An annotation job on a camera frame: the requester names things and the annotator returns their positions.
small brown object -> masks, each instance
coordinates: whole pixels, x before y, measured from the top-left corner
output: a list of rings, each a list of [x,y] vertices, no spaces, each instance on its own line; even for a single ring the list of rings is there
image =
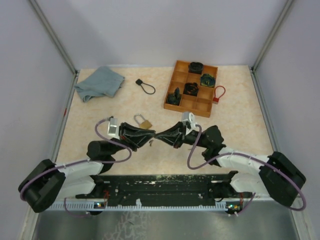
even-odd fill
[[[214,87],[201,86],[201,74],[210,74],[217,79],[218,68],[215,66],[204,65],[201,74],[190,73],[189,64],[187,61],[176,61],[171,81],[164,99],[163,108],[177,112],[191,112],[194,115],[202,117],[210,117],[213,98],[215,94]],[[184,92],[186,83],[197,83],[199,91],[196,96],[181,94],[179,105],[166,103],[168,95],[173,94],[176,88],[179,88],[180,93]]]
[[[137,120],[137,116],[140,116],[140,117],[142,118],[143,122],[140,123],[140,122]],[[144,116],[142,116],[142,115],[139,114],[139,113],[137,113],[136,115],[134,115],[133,119],[134,119],[135,122],[139,125],[139,128],[141,128],[141,129],[149,129],[149,128],[152,127],[152,124],[151,124],[148,120],[146,120],[146,119],[144,118]]]

blue-gray fabric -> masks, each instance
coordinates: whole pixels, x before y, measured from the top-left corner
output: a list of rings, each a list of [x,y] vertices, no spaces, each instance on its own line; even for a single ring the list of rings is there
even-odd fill
[[[74,88],[84,103],[94,97],[113,98],[125,80],[124,76],[112,71],[107,66],[99,67],[86,80],[77,83]]]

wooden organizer box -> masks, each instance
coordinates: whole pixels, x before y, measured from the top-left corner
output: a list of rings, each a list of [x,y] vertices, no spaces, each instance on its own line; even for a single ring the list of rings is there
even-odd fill
[[[215,94],[214,87],[201,86],[200,77],[202,74],[210,74],[217,79],[218,68],[215,66],[204,65],[202,74],[189,72],[187,61],[176,61],[170,85],[166,93],[163,108],[177,112],[192,112],[197,116],[209,118],[211,114],[212,102]],[[186,83],[197,83],[199,91],[197,96],[183,94]],[[173,94],[175,89],[179,88],[181,94],[180,104],[173,105],[166,103],[169,94]]]

robotic arm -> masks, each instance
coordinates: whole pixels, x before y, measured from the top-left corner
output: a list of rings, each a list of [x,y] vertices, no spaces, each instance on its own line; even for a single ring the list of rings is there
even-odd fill
[[[198,169],[206,164],[236,169],[228,183],[237,193],[267,194],[286,207],[292,205],[298,195],[297,189],[287,179],[263,164],[280,170],[301,189],[306,178],[286,156],[274,152],[270,156],[250,155],[248,158],[247,154],[223,144],[224,139],[217,126],[211,126],[205,131],[196,131],[197,127],[199,126],[195,122],[195,116],[190,112],[184,112],[180,122],[157,134],[154,130],[134,127],[126,122],[119,126],[117,119],[111,117],[107,134],[119,145],[105,140],[92,141],[88,145],[89,159],[61,165],[55,165],[49,159],[43,160],[20,184],[20,197],[39,213],[50,207],[55,200],[75,196],[101,196],[104,184],[97,175],[110,170],[115,162],[112,155],[125,148],[131,154],[130,150],[135,152],[155,138],[174,148],[179,148],[182,144],[193,145],[191,154],[196,146],[204,148],[202,156],[206,162],[191,167],[190,154],[187,162],[190,169]]]

white wall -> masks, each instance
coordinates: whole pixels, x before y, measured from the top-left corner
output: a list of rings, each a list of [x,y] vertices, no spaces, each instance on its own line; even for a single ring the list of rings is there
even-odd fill
[[[76,68],[252,66],[286,0],[38,0]]]
[[[306,176],[302,188],[320,239],[320,1],[297,0],[258,69],[280,150]]]
[[[0,16],[0,239],[16,240],[18,186],[48,157],[73,75],[28,1],[0,1]]]

